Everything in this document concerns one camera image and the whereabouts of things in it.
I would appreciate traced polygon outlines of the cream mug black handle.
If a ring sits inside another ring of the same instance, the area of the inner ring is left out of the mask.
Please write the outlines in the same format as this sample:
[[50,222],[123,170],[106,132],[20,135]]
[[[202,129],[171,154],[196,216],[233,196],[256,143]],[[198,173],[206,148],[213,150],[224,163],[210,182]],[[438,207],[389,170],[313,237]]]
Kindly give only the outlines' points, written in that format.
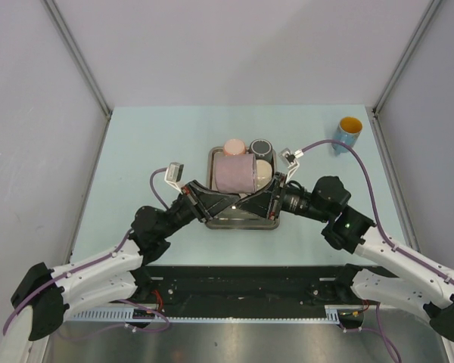
[[257,190],[264,188],[272,180],[272,165],[266,160],[256,160]]

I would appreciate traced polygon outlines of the purple mug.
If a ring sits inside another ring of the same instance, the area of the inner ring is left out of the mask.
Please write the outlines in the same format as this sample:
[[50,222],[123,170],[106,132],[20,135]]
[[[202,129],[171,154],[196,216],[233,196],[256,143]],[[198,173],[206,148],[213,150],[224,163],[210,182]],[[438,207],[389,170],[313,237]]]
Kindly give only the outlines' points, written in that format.
[[257,164],[254,155],[221,156],[215,163],[214,180],[217,190],[222,193],[255,193]]

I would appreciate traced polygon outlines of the blue butterfly mug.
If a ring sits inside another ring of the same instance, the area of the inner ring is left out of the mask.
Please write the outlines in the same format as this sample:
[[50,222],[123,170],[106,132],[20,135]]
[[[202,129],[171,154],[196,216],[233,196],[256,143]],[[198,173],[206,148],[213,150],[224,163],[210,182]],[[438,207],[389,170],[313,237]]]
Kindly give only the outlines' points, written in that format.
[[346,116],[341,119],[333,135],[333,139],[337,141],[337,143],[332,144],[334,154],[339,155],[348,151],[341,144],[354,147],[362,129],[362,122],[355,117]]

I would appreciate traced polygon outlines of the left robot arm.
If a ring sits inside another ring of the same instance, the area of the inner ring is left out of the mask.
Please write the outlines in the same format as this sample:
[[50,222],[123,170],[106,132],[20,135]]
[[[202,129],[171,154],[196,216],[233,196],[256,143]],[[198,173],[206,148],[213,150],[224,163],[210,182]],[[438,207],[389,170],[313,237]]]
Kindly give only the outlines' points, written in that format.
[[77,312],[130,297],[144,302],[152,293],[145,266],[169,249],[168,237],[194,220],[212,220],[242,197],[190,181],[179,189],[178,197],[166,209],[140,207],[123,239],[110,249],[53,268],[43,262],[33,265],[11,297],[14,311],[2,332],[8,332],[26,307],[32,312],[27,339],[36,341],[54,333]]

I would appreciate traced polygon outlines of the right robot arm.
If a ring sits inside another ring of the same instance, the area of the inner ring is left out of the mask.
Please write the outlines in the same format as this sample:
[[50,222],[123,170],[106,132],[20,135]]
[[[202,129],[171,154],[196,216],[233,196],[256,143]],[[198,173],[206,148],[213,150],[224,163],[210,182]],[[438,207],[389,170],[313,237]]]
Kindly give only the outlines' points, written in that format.
[[337,176],[321,177],[308,192],[276,174],[268,186],[240,199],[235,208],[265,219],[285,211],[324,223],[322,236],[332,248],[368,259],[397,276],[393,299],[380,301],[419,315],[454,342],[454,269],[394,240],[379,219],[349,206],[350,197]]

